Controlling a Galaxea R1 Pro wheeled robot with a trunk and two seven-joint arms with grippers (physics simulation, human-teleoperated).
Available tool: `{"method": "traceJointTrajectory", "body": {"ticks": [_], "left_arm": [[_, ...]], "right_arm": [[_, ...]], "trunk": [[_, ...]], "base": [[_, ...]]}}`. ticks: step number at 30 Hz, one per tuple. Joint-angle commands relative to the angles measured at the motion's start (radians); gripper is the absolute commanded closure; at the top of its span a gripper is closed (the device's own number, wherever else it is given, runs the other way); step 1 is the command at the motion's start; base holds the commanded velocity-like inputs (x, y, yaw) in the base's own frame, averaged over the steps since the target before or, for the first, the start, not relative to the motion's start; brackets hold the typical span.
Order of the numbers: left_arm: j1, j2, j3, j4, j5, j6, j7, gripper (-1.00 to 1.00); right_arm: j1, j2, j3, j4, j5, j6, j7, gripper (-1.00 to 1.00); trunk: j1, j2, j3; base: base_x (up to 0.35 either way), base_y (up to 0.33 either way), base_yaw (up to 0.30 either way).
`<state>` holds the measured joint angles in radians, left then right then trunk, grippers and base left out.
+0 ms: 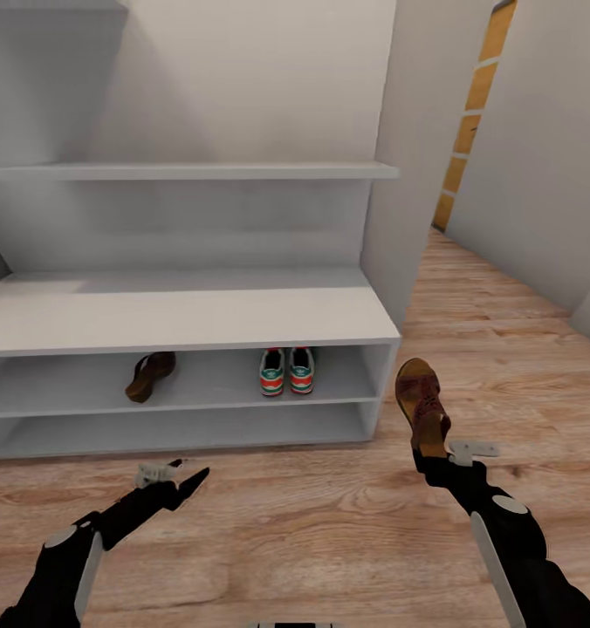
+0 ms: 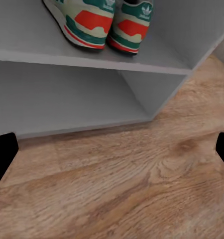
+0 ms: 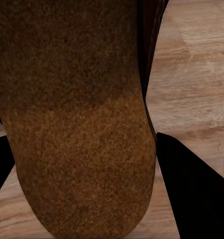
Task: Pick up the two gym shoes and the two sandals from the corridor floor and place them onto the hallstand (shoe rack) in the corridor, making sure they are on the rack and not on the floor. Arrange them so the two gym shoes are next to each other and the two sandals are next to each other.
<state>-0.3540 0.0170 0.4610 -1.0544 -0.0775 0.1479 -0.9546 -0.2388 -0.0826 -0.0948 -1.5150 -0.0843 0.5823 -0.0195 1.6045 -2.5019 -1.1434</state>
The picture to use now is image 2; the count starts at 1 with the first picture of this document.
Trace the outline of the gym shoe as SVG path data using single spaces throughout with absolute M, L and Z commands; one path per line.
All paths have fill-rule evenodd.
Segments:
M 147 0 L 115 0 L 107 44 L 117 51 L 137 55 L 152 18 L 153 6 Z
M 75 47 L 102 51 L 115 14 L 115 0 L 42 0 Z

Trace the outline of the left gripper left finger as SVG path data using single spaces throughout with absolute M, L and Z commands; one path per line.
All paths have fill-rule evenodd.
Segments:
M 0 136 L 0 180 L 18 153 L 18 143 L 15 133 Z

